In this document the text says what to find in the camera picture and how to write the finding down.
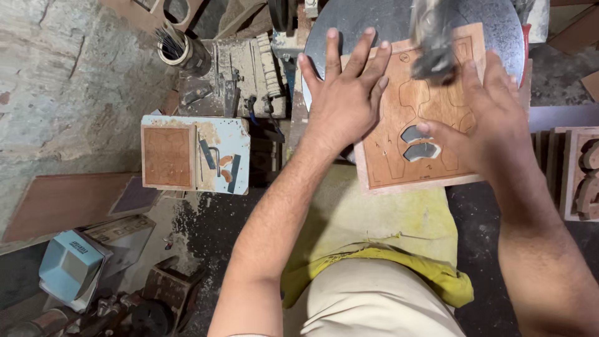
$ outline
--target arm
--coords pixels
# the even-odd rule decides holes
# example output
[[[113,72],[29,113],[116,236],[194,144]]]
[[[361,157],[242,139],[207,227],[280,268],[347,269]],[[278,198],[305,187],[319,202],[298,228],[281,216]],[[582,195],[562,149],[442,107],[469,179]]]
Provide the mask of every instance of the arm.
[[[341,72],[339,35],[327,33],[326,80],[310,61],[298,60],[312,93],[310,123],[278,178],[254,208],[233,247],[208,336],[254,333],[283,336],[280,277],[304,224],[310,199],[334,158],[376,120],[391,55],[384,41],[364,71],[374,39],[368,28]]]
[[[464,67],[463,84],[477,122],[472,133],[433,121],[418,127],[493,187],[503,216],[499,262],[522,334],[599,335],[599,287],[553,205],[515,81],[487,52],[484,85],[474,62]]]

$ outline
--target paint stain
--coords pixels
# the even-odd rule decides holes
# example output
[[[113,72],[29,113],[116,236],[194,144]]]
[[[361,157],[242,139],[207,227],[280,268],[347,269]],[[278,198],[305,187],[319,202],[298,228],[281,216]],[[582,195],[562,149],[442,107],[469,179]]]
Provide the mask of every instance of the paint stain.
[[[225,177],[226,182],[231,182],[233,180],[233,177],[231,176],[231,172],[229,172],[229,170],[221,170],[220,175]]]
[[[9,101],[10,101],[10,92],[9,91],[5,91],[0,94],[0,104],[5,106],[8,104]]]

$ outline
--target red handle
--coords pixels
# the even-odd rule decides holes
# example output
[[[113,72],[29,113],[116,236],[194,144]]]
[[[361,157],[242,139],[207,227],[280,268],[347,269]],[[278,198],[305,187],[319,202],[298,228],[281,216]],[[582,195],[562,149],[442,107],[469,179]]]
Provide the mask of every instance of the red handle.
[[[524,84],[524,78],[526,78],[526,71],[528,69],[528,33],[530,33],[530,27],[532,27],[530,23],[522,25],[522,35],[524,35],[524,70],[520,79],[520,88]]]

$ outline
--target hand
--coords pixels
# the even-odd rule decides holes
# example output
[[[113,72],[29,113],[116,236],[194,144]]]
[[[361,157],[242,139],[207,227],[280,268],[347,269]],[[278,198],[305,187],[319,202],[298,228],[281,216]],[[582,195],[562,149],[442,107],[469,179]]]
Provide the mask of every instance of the hand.
[[[326,33],[325,80],[319,79],[305,54],[299,54],[299,67],[312,95],[310,121],[301,143],[311,143],[338,155],[354,143],[377,120],[380,97],[389,79],[384,76],[391,57],[391,44],[383,41],[364,72],[375,30],[367,28],[341,72],[339,33]]]
[[[539,169],[516,80],[507,75],[499,56],[486,53],[483,85],[474,61],[467,63],[462,73],[465,99],[476,126],[464,134],[441,122],[426,121],[417,126],[418,130],[448,146],[491,185],[513,180],[523,170]]]

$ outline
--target wire bundle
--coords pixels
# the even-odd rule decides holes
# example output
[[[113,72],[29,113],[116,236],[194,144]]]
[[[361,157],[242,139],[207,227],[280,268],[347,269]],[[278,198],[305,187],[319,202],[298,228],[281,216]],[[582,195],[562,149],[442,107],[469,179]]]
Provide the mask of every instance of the wire bundle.
[[[158,46],[158,49],[169,59],[176,60],[183,56],[184,47],[177,42],[177,40],[173,38],[166,29],[164,28],[156,28],[154,33],[156,41],[162,45]]]

